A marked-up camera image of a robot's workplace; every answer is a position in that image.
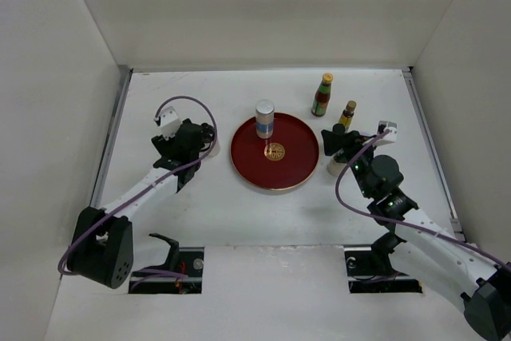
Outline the clear-top white salt grinder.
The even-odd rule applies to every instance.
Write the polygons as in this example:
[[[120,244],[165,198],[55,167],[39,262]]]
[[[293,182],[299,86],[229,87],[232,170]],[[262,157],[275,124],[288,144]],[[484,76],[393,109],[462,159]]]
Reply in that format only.
[[[330,159],[327,165],[327,171],[332,175],[337,177],[347,166],[349,161],[349,156],[343,149],[340,149],[336,152]]]

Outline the small brown-cap yellow bottle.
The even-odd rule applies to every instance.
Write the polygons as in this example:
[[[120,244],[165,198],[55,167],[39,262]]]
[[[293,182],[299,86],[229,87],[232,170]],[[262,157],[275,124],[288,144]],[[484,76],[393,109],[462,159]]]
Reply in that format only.
[[[355,101],[348,101],[346,104],[346,107],[342,111],[341,116],[339,117],[338,123],[344,127],[344,129],[347,131],[350,126],[353,119],[353,116],[355,114],[357,103]]]

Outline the yellow-cap chili sauce bottle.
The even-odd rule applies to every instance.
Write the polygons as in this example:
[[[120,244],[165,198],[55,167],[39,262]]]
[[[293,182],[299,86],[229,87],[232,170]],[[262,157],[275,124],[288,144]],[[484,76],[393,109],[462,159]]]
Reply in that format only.
[[[316,91],[311,107],[311,113],[316,117],[322,117],[326,114],[327,106],[331,98],[331,84],[333,79],[334,77],[331,73],[325,73],[322,77],[322,81]]]

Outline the silver-lid blue-band spice jar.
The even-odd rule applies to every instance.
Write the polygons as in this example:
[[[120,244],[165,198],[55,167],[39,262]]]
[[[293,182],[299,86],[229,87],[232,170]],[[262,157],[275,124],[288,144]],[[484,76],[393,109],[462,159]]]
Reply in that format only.
[[[258,137],[268,139],[274,130],[275,106],[268,100],[263,99],[255,105],[255,129]]]

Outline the black-cap white salt grinder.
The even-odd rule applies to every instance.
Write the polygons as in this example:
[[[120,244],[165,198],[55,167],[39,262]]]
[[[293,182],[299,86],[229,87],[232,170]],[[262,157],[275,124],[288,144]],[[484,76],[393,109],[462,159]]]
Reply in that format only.
[[[208,153],[209,157],[215,157],[220,152],[220,143],[217,137],[217,130],[208,123],[201,125],[203,146],[201,153]]]

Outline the small black-cap pepper jar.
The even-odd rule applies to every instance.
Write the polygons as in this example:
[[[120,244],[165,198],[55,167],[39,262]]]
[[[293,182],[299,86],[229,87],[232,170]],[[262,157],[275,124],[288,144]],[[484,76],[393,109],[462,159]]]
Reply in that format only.
[[[346,135],[346,128],[343,124],[335,124],[332,127],[332,140],[335,146],[340,146]]]

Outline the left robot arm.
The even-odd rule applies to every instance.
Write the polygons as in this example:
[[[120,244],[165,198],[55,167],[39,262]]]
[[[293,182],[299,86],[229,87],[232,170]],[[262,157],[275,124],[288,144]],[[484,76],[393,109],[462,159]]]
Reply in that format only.
[[[105,287],[119,288],[132,273],[146,281],[170,277],[187,279],[179,268],[178,241],[158,233],[136,245],[133,227],[159,199],[177,194],[199,170],[216,144],[216,126],[182,121],[170,136],[155,136],[160,154],[149,173],[112,204],[84,208],[75,225],[71,245],[57,264],[62,275],[82,276]]]

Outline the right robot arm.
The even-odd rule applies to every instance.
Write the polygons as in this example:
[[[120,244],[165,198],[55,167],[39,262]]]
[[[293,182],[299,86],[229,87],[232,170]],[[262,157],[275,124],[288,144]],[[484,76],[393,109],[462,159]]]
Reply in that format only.
[[[400,188],[404,180],[398,162],[377,147],[393,144],[397,129],[383,122],[375,135],[346,133],[342,125],[321,132],[328,157],[339,157],[342,180],[348,171],[366,210],[350,211],[386,228],[371,246],[370,264],[382,274],[402,272],[450,301],[470,327],[485,340],[510,334],[510,265],[480,248],[458,240],[436,224]]]

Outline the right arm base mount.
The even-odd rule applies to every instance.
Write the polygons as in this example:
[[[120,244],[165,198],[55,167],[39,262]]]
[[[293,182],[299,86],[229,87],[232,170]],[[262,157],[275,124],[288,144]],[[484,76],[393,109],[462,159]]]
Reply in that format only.
[[[423,293],[420,282],[395,271],[369,246],[344,247],[343,255],[352,294]]]

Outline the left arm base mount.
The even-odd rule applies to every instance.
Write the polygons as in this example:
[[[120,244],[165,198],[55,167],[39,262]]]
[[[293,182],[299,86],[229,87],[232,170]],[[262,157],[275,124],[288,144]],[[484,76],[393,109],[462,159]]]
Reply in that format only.
[[[135,247],[135,265],[129,294],[194,295],[203,287],[205,250],[182,247],[177,240],[157,233]]]

